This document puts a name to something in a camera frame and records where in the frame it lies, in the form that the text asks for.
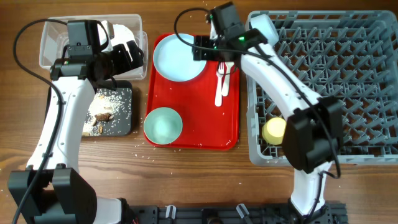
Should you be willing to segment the light blue plate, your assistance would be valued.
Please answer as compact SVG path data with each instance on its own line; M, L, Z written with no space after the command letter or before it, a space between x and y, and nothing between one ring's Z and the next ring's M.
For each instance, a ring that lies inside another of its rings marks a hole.
M192 48L175 34L164 37L153 53L155 69L164 78L173 82L186 82L199 76L206 61L193 59Z

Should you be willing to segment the white paper napkin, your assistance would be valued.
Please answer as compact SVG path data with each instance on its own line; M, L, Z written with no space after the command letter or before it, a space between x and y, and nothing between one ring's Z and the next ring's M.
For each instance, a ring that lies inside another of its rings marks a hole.
M128 53L128 56L132 60L132 56L127 46L127 43L129 41L135 41L134 34L126 26L120 24L113 25L113 31L114 38L111 39L112 46L114 47L116 45L123 44Z

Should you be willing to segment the food scraps and rice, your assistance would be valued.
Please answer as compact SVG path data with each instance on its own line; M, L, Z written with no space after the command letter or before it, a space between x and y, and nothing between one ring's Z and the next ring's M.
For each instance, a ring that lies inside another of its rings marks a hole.
M82 136L125 136L131 132L132 89L99 88L83 126Z

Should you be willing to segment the white plastic spoon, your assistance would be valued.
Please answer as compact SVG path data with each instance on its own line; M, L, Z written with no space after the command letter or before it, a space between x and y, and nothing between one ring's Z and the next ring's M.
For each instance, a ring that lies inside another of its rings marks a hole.
M231 69L234 65L234 62L224 62L224 82L222 84L221 94L222 96L228 96L229 93L229 82L230 82L230 73Z

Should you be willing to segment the white plastic fork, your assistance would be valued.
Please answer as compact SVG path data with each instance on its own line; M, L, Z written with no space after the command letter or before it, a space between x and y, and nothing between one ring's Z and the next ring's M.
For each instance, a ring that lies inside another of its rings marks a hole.
M220 107L222 105L222 79L224 76L224 63L220 62L218 64L217 72L217 86L215 93L215 106Z

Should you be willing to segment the light blue bowl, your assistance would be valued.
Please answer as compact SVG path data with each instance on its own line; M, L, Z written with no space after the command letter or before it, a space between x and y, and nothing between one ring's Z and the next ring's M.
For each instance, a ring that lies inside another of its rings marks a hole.
M252 28L259 30L265 36L268 43L272 47L274 47L275 44L278 43L279 35L268 15L261 14L259 16L251 18L250 25Z

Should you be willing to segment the mint green bowl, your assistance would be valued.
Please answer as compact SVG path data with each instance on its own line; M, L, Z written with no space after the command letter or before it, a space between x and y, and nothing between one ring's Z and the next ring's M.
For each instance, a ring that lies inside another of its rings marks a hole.
M144 133L154 144L171 144L180 137L182 130L182 118L172 108L156 108L144 120Z

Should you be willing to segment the yellow plastic cup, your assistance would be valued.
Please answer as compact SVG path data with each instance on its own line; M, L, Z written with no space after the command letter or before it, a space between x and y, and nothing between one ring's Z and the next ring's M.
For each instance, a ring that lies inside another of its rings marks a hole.
M282 144L287 122L283 118L271 118L262 127L262 137L268 144Z

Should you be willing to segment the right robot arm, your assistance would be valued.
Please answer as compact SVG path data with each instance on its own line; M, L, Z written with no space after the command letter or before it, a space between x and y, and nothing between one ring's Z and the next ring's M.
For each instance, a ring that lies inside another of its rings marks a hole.
M334 96L322 97L302 83L274 50L279 41L267 15L243 24L227 2L206 12L211 26L206 44L195 42L195 60L234 62L276 104L286 126L282 150L294 168L289 198L291 222L310 223L323 216L326 177L338 165L343 145L342 109Z

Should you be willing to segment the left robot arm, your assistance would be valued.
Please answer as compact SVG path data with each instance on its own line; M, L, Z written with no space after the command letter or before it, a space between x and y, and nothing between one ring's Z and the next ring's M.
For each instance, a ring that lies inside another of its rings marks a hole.
M144 66L134 33L108 21L66 23L68 43L50 67L45 122L24 170L11 172L14 221L27 223L138 223L124 198L97 196L80 175L84 134L129 134L132 86L116 80Z

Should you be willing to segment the grey dishwasher rack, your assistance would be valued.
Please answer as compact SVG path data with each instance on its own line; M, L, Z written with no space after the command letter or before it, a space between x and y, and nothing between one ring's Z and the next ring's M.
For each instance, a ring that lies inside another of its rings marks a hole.
M296 76L343 107L346 164L397 164L397 18L391 11L253 11L274 24L275 51Z

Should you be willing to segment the black plastic tray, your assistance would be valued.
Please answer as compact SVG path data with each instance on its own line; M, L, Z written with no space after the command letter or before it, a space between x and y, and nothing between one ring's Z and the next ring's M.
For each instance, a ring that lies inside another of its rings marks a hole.
M53 83L61 92L63 112L58 138L123 136L131 132L132 89L93 88L89 81L61 78Z

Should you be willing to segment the red serving tray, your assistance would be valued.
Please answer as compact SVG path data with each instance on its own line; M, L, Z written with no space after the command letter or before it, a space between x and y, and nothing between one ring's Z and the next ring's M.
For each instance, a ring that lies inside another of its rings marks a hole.
M171 108L182 119L180 136L165 147L227 151L239 138L239 71L230 75L229 93L220 107L215 106L217 62L200 61L195 77L175 82L162 76L153 56L147 111Z

